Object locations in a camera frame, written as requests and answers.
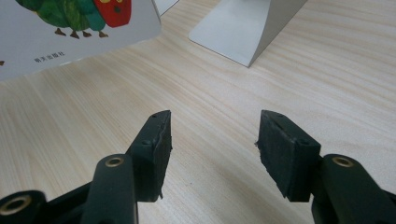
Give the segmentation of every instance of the children's book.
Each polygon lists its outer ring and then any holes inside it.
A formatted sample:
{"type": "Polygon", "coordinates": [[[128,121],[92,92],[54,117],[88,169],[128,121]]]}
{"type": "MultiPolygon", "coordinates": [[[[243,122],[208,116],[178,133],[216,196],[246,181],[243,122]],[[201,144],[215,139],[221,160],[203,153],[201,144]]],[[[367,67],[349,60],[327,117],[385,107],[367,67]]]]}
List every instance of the children's book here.
{"type": "Polygon", "coordinates": [[[161,32],[153,0],[7,0],[0,5],[0,81],[161,32]]]}

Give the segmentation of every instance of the white stand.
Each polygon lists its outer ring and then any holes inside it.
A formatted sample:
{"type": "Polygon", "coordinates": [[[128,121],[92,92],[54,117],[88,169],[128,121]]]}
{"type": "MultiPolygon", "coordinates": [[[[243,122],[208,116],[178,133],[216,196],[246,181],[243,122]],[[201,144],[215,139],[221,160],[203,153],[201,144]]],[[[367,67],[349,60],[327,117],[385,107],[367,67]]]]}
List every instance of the white stand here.
{"type": "Polygon", "coordinates": [[[221,0],[190,40],[250,67],[306,0],[221,0]]]}
{"type": "Polygon", "coordinates": [[[160,16],[172,7],[178,0],[155,0],[160,16]]]}

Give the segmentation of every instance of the wooden table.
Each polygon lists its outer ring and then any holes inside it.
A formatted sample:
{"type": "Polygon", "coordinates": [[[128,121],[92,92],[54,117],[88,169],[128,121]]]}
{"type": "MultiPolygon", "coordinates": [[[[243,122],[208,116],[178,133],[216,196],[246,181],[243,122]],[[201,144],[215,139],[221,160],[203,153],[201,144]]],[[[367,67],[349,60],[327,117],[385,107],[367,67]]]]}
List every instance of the wooden table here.
{"type": "Polygon", "coordinates": [[[188,39],[217,2],[180,0],[155,39],[1,82],[0,197],[51,200],[91,181],[165,109],[164,198],[139,204],[141,223],[312,223],[310,204],[283,199],[260,162],[262,109],[396,193],[396,2],[308,0],[249,69],[188,39]]]}

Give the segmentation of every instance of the light wood surface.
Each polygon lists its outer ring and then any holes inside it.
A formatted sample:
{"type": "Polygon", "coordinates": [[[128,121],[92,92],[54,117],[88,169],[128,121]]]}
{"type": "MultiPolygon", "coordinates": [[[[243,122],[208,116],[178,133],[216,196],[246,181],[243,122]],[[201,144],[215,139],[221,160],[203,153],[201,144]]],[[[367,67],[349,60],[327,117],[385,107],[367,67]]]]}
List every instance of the light wood surface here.
{"type": "Polygon", "coordinates": [[[1,82],[0,198],[39,189],[50,200],[91,181],[165,109],[164,198],[139,204],[141,223],[313,223],[260,162],[262,109],[396,193],[396,2],[308,0],[249,69],[188,39],[217,2],[180,0],[155,39],[1,82]]]}

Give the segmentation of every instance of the black plastic mount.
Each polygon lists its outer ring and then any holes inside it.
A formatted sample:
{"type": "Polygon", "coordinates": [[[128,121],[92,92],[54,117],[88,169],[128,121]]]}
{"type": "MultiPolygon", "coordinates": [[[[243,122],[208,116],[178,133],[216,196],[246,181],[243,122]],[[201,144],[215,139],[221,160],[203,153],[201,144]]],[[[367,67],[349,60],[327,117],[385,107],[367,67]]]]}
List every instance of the black plastic mount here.
{"type": "Polygon", "coordinates": [[[309,202],[316,223],[396,223],[395,195],[357,161],[319,156],[320,144],[289,118],[263,110],[257,146],[262,164],[291,202],[309,202]]]}
{"type": "Polygon", "coordinates": [[[38,190],[0,200],[1,224],[138,223],[137,202],[155,202],[172,150],[171,112],[151,115],[125,154],[100,160],[91,183],[50,202],[38,190]]]}

